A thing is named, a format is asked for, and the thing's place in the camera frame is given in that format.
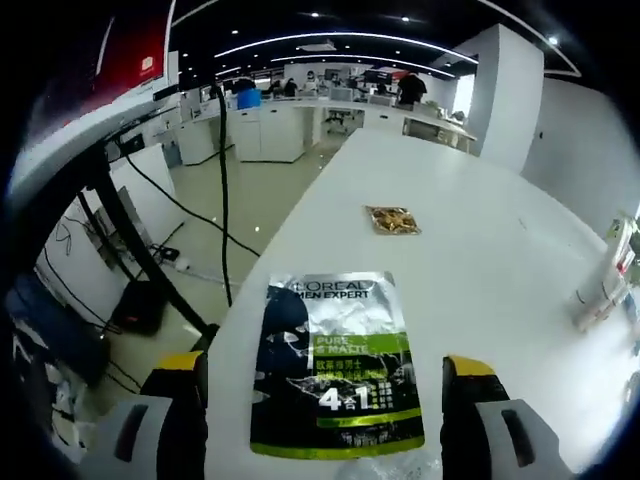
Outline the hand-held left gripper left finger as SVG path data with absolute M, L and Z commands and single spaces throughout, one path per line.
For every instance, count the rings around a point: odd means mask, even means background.
M 164 358 L 138 394 L 98 423 L 93 477 L 204 478 L 207 406 L 207 354 L 190 351 Z

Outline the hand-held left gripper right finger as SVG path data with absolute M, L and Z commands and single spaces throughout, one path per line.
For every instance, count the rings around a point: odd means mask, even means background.
M 524 400 L 509 397 L 494 370 L 443 358 L 441 460 L 444 479 L 572 479 L 559 438 Z

